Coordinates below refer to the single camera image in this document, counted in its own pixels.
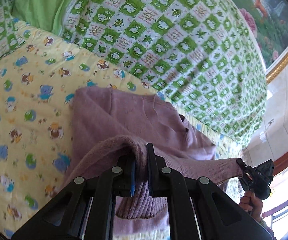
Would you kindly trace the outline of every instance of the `painting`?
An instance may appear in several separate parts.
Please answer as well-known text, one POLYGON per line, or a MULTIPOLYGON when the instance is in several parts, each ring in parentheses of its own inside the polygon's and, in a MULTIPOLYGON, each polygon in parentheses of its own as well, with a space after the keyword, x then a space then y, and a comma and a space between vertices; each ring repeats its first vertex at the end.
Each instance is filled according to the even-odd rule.
POLYGON ((252 30, 269 75, 279 63, 285 64, 288 57, 288 3, 286 0, 232 1, 252 30))

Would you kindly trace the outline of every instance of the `human hand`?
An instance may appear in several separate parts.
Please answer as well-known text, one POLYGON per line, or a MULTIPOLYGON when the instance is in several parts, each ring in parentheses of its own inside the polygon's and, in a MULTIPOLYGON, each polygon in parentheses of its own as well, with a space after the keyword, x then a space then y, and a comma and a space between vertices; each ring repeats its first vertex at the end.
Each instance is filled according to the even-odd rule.
POLYGON ((259 223, 261 222, 263 202, 255 196, 254 192, 246 191, 244 196, 241 197, 240 203, 238 205, 246 212, 253 211, 251 215, 252 218, 254 218, 259 223))

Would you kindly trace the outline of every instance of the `purple knit sweater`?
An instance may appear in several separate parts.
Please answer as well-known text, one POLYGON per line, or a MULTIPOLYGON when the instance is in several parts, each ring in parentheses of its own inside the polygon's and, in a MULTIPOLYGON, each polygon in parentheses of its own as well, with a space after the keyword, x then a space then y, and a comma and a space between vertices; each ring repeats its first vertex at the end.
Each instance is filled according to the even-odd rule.
POLYGON ((73 114, 73 156, 65 183, 77 176, 99 176, 121 155, 134 153, 135 196, 117 198, 114 233, 160 229, 167 225, 166 198, 148 195, 146 143, 183 176, 209 177, 214 183, 241 175, 236 159, 214 160, 215 146, 196 131, 170 103, 157 96, 139 96, 107 88, 76 91, 73 114))

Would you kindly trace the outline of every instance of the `pink flower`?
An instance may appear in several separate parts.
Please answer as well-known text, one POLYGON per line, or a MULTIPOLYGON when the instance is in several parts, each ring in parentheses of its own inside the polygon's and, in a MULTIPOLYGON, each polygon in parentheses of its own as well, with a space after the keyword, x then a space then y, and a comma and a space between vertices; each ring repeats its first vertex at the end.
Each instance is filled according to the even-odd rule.
POLYGON ((278 52, 276 50, 273 51, 272 60, 275 61, 278 58, 278 52))
POLYGON ((248 26, 251 28, 254 37, 257 37, 257 26, 253 16, 244 8, 240 9, 241 14, 243 15, 244 19, 246 20, 248 26))

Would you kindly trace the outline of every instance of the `green checkered blanket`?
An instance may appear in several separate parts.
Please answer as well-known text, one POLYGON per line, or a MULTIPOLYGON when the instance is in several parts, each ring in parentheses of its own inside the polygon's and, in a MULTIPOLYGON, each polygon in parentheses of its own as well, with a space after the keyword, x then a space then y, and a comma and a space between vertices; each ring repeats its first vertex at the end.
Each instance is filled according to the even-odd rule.
POLYGON ((63 38, 246 145, 265 111, 255 39, 231 0, 75 0, 63 38))

